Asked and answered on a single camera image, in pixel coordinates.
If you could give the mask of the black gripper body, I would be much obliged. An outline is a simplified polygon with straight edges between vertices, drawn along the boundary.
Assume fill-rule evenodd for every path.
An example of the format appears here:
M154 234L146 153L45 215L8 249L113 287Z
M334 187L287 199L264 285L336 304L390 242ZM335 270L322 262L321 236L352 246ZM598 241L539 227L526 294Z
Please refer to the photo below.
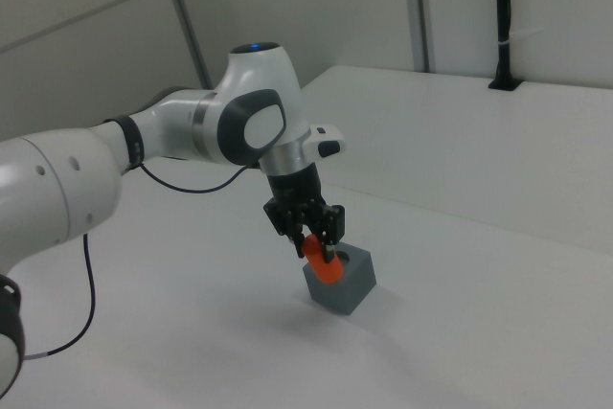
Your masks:
M319 173L314 163L288 175L269 175L267 179L273 195L273 198L265 204L265 211L268 214L280 212L321 214L326 206L321 193Z

